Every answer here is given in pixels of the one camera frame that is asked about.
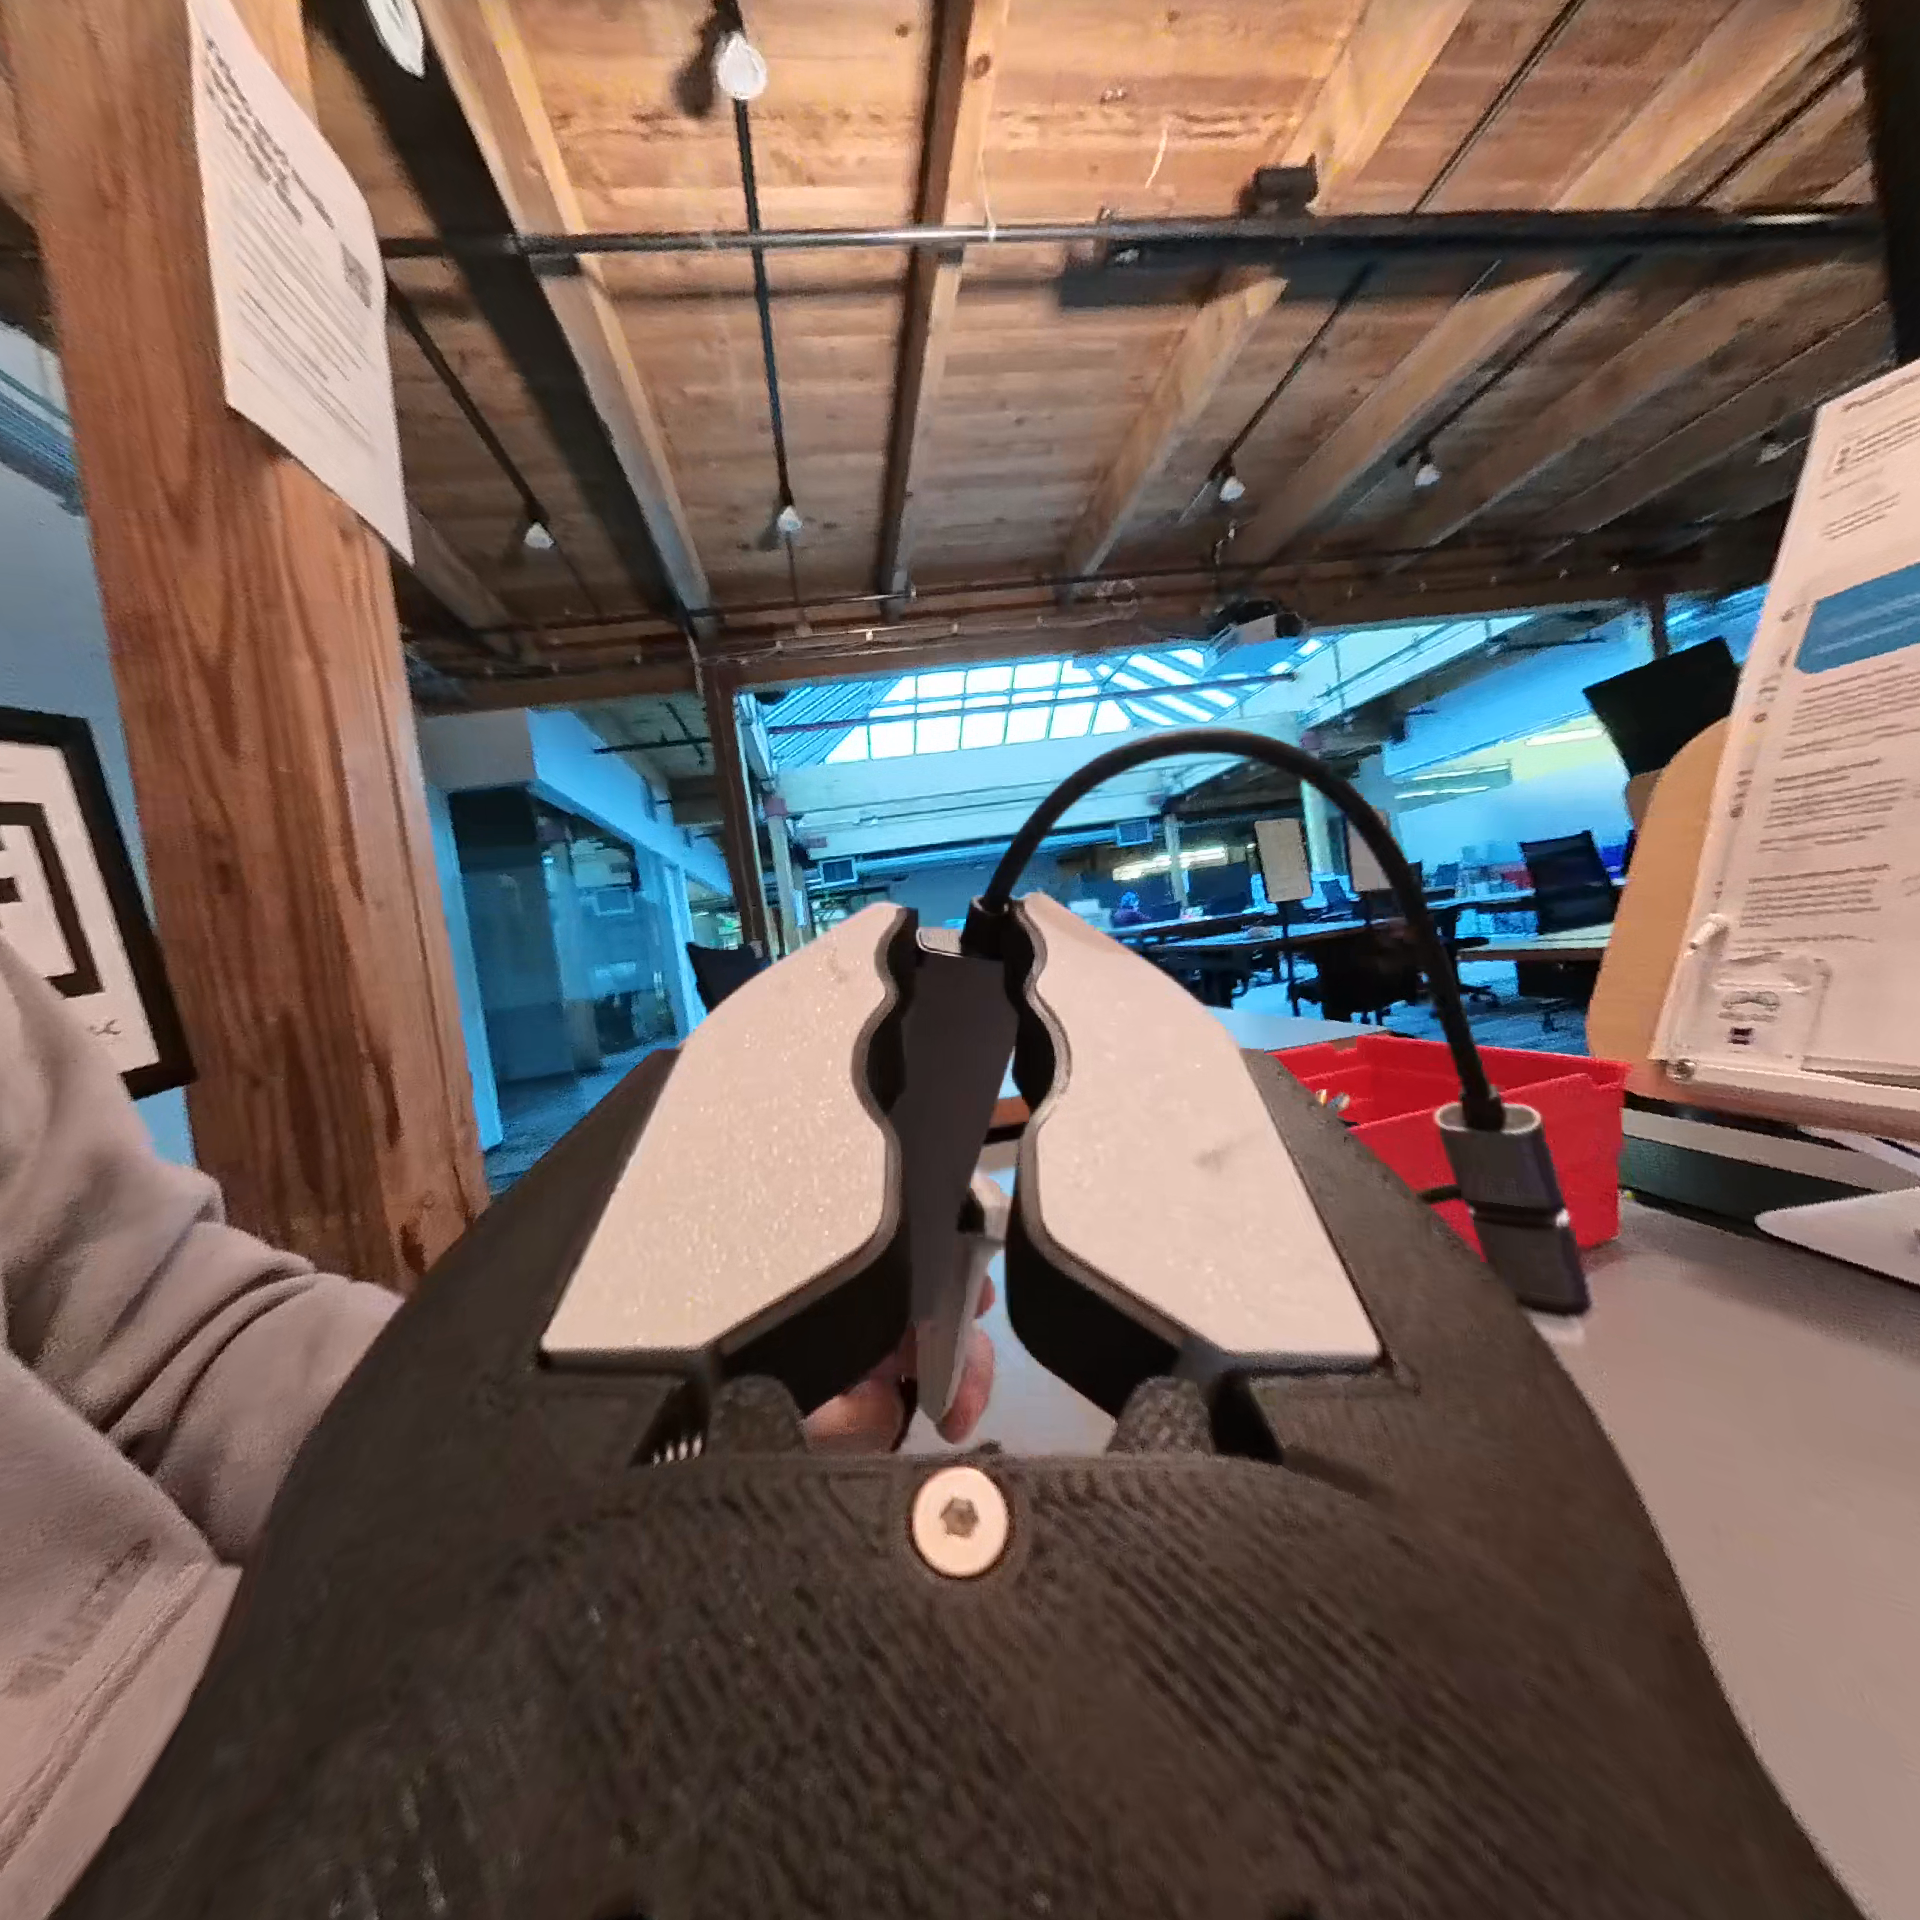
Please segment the wooden post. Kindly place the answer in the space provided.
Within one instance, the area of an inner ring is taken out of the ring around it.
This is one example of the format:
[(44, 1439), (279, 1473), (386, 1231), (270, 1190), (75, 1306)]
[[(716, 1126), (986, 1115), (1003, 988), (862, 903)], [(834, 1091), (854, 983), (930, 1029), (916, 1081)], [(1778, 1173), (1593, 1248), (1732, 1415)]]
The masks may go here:
[(225, 396), (186, 3), (7, 3), (197, 1165), (411, 1288), (487, 1207), (389, 562)]

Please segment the black office chair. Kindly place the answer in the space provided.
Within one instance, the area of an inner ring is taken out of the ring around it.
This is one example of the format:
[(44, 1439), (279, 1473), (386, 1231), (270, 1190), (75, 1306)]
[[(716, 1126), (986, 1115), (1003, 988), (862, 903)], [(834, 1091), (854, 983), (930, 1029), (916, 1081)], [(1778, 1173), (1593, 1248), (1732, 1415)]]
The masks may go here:
[[(1532, 890), (1536, 938), (1602, 929), (1619, 915), (1619, 887), (1592, 830), (1519, 844)], [(1548, 1014), (1584, 1014), (1600, 962), (1519, 962), (1519, 991)]]

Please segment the black framed picture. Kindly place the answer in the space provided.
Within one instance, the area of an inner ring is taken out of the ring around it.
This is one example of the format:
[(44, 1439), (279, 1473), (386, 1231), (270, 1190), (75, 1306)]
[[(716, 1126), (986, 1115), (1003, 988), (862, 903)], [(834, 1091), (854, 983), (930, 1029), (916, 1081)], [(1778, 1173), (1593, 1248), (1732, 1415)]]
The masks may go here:
[(197, 1066), (95, 732), (4, 708), (4, 941), (106, 1047), (132, 1097)]

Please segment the red plastic bin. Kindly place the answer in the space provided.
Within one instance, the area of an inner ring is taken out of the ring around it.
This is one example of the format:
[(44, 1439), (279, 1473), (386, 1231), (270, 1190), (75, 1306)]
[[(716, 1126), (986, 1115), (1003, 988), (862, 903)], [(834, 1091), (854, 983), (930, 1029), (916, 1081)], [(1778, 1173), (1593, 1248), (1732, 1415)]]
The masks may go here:
[[(1433, 1113), (1454, 1100), (1453, 1053), (1439, 1040), (1368, 1030), (1347, 1042), (1305, 1042), (1280, 1063), (1321, 1095), (1348, 1131), (1409, 1188), (1438, 1188), (1449, 1173)], [(1621, 1115), (1627, 1066), (1542, 1048), (1485, 1048), (1502, 1097), (1536, 1109), (1572, 1214), (1592, 1253), (1621, 1231)]]

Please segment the background office tables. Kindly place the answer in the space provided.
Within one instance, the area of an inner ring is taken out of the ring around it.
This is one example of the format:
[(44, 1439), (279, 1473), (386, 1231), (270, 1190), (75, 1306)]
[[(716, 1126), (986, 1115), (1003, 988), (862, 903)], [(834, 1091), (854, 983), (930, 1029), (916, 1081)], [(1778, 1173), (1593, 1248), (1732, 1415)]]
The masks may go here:
[[(1600, 962), (1612, 941), (1612, 923), (1625, 894), (1621, 880), (1600, 887), (1563, 887), (1548, 894), (1525, 894), (1511, 903), (1532, 915), (1525, 934), (1464, 934), (1468, 913), (1498, 907), (1498, 897), (1439, 901), (1429, 907), (1444, 941), (1462, 994), (1492, 1000), (1493, 988), (1470, 980), (1470, 968), (1511, 968), (1519, 994), (1550, 1029), (1560, 1016), (1581, 1016), (1593, 1003)], [(1258, 980), (1280, 980), (1287, 1003), (1310, 997), (1325, 1018), (1382, 1018), (1400, 1003), (1429, 997), (1403, 919), (1384, 913), (1325, 925), (1247, 925), (1229, 934), (1185, 934), (1176, 941), (1125, 938), (1148, 963), (1195, 988), (1209, 1008), (1229, 1008)]]

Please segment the grey desk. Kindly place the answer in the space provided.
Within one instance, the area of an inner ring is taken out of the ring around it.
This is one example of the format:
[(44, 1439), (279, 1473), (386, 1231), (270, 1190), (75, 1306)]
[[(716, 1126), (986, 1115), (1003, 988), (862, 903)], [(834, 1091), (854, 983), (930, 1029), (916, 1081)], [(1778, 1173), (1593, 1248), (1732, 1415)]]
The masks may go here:
[(1916, 1914), (1916, 1291), (1762, 1237), (1844, 1152), (1627, 1103), (1596, 1306), (1548, 1324), (1762, 1763), (1869, 1917)]

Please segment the person's left forearm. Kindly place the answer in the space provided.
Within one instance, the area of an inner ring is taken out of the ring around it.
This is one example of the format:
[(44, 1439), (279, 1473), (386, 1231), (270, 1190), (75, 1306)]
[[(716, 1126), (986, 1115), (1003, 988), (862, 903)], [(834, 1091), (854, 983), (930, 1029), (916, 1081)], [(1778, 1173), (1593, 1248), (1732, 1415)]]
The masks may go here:
[(4, 947), (4, 1914), (136, 1799), (283, 1482), (398, 1294), (232, 1226)]

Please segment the white paper notice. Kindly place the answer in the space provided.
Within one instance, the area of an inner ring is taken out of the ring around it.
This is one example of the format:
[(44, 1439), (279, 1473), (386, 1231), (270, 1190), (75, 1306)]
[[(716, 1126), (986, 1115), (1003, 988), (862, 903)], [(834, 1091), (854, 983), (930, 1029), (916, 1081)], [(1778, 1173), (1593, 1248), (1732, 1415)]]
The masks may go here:
[(188, 3), (227, 406), (415, 560), (368, 205), (230, 3)]

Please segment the black monitor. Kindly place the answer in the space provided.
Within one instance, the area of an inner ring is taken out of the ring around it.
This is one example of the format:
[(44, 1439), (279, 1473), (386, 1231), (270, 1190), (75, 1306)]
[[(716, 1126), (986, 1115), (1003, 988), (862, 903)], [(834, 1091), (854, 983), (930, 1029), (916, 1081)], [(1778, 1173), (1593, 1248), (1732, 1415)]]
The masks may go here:
[(1627, 777), (1655, 777), (1696, 736), (1732, 712), (1740, 658), (1707, 639), (1581, 690)]

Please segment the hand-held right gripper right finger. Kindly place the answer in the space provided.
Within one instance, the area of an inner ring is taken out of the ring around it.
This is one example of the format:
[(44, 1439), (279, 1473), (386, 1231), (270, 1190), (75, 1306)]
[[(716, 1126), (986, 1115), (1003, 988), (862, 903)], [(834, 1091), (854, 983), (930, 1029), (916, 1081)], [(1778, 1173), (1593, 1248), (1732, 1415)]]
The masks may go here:
[(1029, 1103), (1003, 1302), (1029, 1354), (1118, 1415), (1148, 1379), (1363, 1377), (1384, 1357), (1231, 1030), (1054, 897), (1007, 907)]

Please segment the printed instruction sheet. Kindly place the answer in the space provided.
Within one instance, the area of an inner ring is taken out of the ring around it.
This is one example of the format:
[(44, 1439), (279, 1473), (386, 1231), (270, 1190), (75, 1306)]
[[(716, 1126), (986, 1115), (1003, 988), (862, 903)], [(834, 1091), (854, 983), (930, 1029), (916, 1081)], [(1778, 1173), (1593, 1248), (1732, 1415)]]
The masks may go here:
[(1650, 1059), (1916, 1109), (1916, 365), (1815, 420)]

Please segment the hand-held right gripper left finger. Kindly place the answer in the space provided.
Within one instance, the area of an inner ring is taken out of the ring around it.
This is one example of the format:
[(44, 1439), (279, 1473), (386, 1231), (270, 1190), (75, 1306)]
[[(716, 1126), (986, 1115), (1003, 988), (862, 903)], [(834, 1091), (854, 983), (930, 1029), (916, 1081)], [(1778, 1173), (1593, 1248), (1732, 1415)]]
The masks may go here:
[(708, 1014), (543, 1331), (552, 1371), (763, 1377), (814, 1411), (896, 1354), (916, 932), (868, 907)]

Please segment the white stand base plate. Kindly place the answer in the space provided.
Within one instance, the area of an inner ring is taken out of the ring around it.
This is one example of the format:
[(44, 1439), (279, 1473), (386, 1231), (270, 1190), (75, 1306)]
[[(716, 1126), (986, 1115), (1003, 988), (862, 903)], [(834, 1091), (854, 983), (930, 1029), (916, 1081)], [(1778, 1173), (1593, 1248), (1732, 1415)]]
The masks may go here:
[(1916, 1182), (1757, 1212), (1762, 1237), (1916, 1291)]

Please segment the black ceiling pipe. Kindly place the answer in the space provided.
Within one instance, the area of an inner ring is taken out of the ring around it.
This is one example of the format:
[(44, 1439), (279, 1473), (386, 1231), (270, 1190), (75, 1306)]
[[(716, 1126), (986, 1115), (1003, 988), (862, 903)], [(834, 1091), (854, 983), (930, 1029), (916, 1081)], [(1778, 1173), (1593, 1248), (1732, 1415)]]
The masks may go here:
[(893, 227), (675, 227), (590, 234), (444, 234), (385, 235), (385, 259), (514, 259), (576, 265), (590, 258), (719, 258), (719, 254), (967, 254), (967, 252), (1094, 252), (1181, 259), (1584, 259), (1592, 254), (1844, 254), (1883, 246), (1872, 205), (1772, 205), (1717, 212), (1656, 210), (1483, 210), (1483, 212), (1352, 212), (1352, 214), (1207, 214), (1118, 218), (1085, 224), (893, 224)]

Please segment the person's left hand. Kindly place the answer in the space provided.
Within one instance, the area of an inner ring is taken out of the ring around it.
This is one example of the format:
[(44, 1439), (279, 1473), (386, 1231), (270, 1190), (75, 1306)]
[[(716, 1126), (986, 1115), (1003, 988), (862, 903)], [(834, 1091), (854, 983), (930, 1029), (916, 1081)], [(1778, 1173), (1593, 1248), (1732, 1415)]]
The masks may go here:
[[(992, 1272), (984, 1269), (974, 1288), (974, 1324), (958, 1349), (961, 1373), (951, 1406), (934, 1419), (944, 1442), (961, 1446), (974, 1436), (994, 1389), (994, 1341), (986, 1313), (994, 1302)], [(919, 1331), (907, 1324), (896, 1349), (848, 1394), (814, 1408), (805, 1420), (817, 1450), (897, 1450), (919, 1408)]]

